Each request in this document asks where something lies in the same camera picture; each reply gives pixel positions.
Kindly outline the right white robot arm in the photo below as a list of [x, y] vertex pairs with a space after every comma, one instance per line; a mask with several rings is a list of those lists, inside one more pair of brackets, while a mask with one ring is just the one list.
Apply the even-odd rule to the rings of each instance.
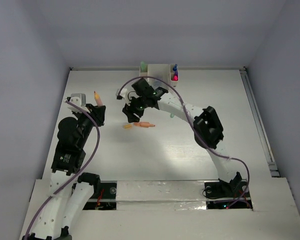
[[193, 131], [195, 142], [208, 152], [216, 168], [220, 197], [237, 196], [243, 179], [240, 172], [232, 167], [236, 158], [227, 154], [223, 143], [224, 128], [216, 110], [211, 106], [200, 108], [187, 104], [171, 84], [163, 81], [164, 87], [153, 88], [148, 79], [148, 76], [139, 76], [129, 80], [135, 96], [130, 96], [124, 86], [118, 89], [116, 98], [125, 101], [122, 111], [127, 121], [140, 123], [144, 111], [155, 108], [187, 122]]

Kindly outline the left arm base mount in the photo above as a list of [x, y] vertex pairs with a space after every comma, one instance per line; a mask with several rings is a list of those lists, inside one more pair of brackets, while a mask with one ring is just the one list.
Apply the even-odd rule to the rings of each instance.
[[100, 189], [84, 205], [83, 210], [112, 211], [117, 209], [117, 182], [104, 181]]

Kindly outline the black pink highlighter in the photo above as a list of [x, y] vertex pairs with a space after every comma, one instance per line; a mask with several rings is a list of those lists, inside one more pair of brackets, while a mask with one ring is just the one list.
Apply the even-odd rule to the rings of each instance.
[[172, 80], [176, 82], [176, 81], [178, 81], [178, 80], [179, 80], [179, 78], [178, 78], [178, 76], [177, 76], [177, 75], [174, 75]]

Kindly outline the yellow highlighter cap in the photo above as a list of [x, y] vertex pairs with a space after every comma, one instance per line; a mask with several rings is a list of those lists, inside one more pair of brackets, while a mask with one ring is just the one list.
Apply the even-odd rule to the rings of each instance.
[[123, 128], [124, 128], [124, 129], [130, 129], [130, 128], [132, 128], [132, 127], [133, 127], [132, 124], [125, 124], [125, 125], [123, 125]]

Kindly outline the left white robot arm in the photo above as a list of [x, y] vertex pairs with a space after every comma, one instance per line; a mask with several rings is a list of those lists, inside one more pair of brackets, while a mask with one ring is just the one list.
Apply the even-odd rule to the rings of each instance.
[[72, 117], [58, 124], [57, 145], [51, 164], [47, 199], [34, 214], [24, 240], [70, 240], [72, 230], [89, 198], [100, 194], [101, 180], [84, 172], [84, 146], [93, 128], [104, 125], [106, 107], [69, 105]]

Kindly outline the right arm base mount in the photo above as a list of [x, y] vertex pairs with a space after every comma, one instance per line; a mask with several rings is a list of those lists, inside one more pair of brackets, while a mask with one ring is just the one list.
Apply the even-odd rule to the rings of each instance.
[[246, 181], [242, 181], [234, 192], [223, 190], [219, 181], [208, 181], [204, 183], [202, 195], [206, 199], [208, 210], [226, 209], [253, 209], [253, 204], [249, 190], [244, 196], [239, 198], [247, 186]]

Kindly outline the pink highlighter pen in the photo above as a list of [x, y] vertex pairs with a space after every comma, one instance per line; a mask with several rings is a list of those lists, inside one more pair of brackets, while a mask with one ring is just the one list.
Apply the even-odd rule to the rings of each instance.
[[94, 100], [95, 100], [96, 105], [97, 105], [98, 107], [103, 106], [103, 102], [102, 102], [102, 100], [101, 100], [101, 97], [100, 97], [100, 95], [99, 95], [96, 91], [94, 91]]

